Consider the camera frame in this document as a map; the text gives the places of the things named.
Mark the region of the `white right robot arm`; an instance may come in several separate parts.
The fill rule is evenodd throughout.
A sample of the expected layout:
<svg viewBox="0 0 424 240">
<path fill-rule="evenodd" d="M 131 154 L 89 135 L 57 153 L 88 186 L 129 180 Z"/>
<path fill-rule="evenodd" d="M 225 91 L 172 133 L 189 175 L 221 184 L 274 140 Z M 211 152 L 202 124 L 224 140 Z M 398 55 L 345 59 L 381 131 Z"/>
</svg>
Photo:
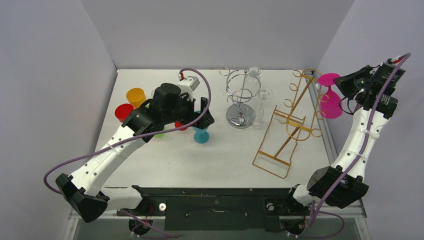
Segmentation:
<svg viewBox="0 0 424 240">
<path fill-rule="evenodd" d="M 308 184 L 292 187 L 282 199 L 287 213 L 305 210 L 312 202 L 343 209 L 367 193 L 369 186 L 364 177 L 368 158 L 397 108 L 398 100 L 392 94 L 404 73 L 400 60 L 389 59 L 346 76 L 329 73 L 323 77 L 334 83 L 344 97 L 355 100 L 359 108 L 353 113 L 350 132 L 336 160 L 317 169 Z"/>
</svg>

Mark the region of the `blue plastic wine glass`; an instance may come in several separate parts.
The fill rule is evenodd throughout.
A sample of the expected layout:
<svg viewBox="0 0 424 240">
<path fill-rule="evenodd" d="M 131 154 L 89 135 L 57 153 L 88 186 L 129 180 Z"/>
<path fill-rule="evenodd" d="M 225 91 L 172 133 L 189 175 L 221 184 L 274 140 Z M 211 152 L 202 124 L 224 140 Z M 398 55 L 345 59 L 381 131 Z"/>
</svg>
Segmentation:
<svg viewBox="0 0 424 240">
<path fill-rule="evenodd" d="M 208 133 L 208 128 L 198 128 L 197 125 L 198 124 L 202 124 L 202 120 L 199 120 L 193 127 L 192 129 L 194 130 L 194 135 L 193 135 L 193 139 L 196 143 L 198 144 L 205 144 L 209 141 L 210 139 L 210 135 Z"/>
</svg>

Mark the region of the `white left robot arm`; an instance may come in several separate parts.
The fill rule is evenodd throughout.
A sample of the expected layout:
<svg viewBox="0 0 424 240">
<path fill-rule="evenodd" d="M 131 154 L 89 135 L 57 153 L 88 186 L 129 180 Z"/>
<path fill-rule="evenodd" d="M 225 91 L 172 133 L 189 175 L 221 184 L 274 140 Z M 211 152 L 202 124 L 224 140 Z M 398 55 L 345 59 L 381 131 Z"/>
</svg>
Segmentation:
<svg viewBox="0 0 424 240">
<path fill-rule="evenodd" d="M 200 112 L 195 111 L 195 101 L 190 89 L 183 90 L 180 84 L 161 84 L 153 98 L 128 114 L 103 149 L 71 174 L 62 173 L 56 178 L 59 192 L 86 223 L 109 210 L 145 214 L 149 201 L 134 186 L 104 184 L 132 153 L 161 134 L 164 126 L 179 122 L 183 127 L 205 129 L 213 124 L 209 97 L 201 97 Z"/>
</svg>

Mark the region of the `red plastic wine glass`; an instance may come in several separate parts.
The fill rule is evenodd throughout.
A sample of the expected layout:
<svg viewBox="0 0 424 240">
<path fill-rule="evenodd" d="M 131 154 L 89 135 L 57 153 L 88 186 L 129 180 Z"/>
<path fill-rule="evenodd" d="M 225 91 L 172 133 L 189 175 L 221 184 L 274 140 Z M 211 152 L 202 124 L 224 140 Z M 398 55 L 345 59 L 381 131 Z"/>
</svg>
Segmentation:
<svg viewBox="0 0 424 240">
<path fill-rule="evenodd" d="M 123 123 L 133 110 L 134 107 L 130 103 L 123 103 L 115 109 L 114 115 L 120 123 Z"/>
</svg>

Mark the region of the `yellow plastic wine glass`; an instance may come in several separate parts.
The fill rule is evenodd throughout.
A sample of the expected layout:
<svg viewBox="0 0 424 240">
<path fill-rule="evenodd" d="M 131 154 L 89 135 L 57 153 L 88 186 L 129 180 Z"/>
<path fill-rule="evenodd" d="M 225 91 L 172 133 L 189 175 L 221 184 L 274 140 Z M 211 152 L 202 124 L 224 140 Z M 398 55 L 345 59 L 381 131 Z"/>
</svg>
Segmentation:
<svg viewBox="0 0 424 240">
<path fill-rule="evenodd" d="M 132 88 L 126 93 L 127 101 L 135 108 L 139 108 L 146 100 L 146 94 L 142 88 Z"/>
</svg>

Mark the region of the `clear stemmed wine glass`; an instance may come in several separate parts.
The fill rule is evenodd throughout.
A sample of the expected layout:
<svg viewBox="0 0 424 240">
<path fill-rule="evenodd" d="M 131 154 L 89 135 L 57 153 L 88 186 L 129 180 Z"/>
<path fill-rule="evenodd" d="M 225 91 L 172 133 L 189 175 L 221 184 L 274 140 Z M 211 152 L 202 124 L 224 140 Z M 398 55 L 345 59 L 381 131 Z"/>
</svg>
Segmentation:
<svg viewBox="0 0 424 240">
<path fill-rule="evenodd" d="M 256 97 L 253 103 L 254 106 L 254 121 L 253 126 L 259 126 L 262 124 L 264 115 L 265 115 L 265 106 L 268 102 L 272 100 L 274 93 L 270 88 L 262 87 L 259 88 L 256 92 Z"/>
</svg>

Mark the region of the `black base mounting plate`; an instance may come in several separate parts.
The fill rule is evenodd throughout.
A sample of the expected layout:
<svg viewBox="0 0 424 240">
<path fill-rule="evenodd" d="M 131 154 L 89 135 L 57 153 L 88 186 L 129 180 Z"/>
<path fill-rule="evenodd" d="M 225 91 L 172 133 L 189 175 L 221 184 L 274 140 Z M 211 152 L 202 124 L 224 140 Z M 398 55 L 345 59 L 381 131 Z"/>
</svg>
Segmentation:
<svg viewBox="0 0 424 240">
<path fill-rule="evenodd" d="M 289 188 L 159 188 L 134 187 L 142 197 L 133 209 L 118 210 L 149 221 L 164 220 L 166 231 L 300 232 L 310 211 Z"/>
</svg>

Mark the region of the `pink plastic wine glass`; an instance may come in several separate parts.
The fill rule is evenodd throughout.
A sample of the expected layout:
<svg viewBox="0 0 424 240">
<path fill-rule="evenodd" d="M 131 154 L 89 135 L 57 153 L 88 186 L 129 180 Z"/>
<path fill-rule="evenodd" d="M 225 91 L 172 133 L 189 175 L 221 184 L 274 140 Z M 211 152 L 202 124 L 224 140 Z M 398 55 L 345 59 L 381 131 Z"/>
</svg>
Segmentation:
<svg viewBox="0 0 424 240">
<path fill-rule="evenodd" d="M 337 73 L 325 73 L 317 80 L 321 86 L 327 87 L 327 91 L 319 98 L 320 113 L 325 119 L 336 119 L 343 114 L 342 109 L 339 107 L 341 98 L 332 90 L 332 86 L 335 85 L 335 79 L 338 77 L 340 75 Z"/>
</svg>

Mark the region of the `chrome spiral glass rack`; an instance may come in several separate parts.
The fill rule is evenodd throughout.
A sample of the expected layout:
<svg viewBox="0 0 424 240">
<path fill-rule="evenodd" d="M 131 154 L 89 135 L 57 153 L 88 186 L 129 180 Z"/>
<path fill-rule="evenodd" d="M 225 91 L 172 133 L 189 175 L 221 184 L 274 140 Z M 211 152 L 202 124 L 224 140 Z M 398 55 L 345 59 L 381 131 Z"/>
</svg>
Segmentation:
<svg viewBox="0 0 424 240">
<path fill-rule="evenodd" d="M 249 83 L 248 69 L 231 70 L 224 67 L 219 74 L 226 78 L 226 100 L 231 103 L 225 113 L 226 121 L 236 129 L 250 127 L 254 122 L 255 113 L 249 102 L 256 97 L 258 89 L 262 87 L 261 80 L 256 84 Z"/>
</svg>

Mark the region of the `green plastic wine glass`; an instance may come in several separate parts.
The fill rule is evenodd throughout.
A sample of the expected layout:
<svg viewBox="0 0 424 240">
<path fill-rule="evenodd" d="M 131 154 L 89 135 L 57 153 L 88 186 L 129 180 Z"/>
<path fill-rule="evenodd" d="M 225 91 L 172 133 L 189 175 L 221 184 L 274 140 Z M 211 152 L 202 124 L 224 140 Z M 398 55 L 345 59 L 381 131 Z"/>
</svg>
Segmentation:
<svg viewBox="0 0 424 240">
<path fill-rule="evenodd" d="M 154 137 L 155 138 L 162 138 L 165 135 L 164 132 L 160 133 L 160 134 L 155 134 Z"/>
</svg>

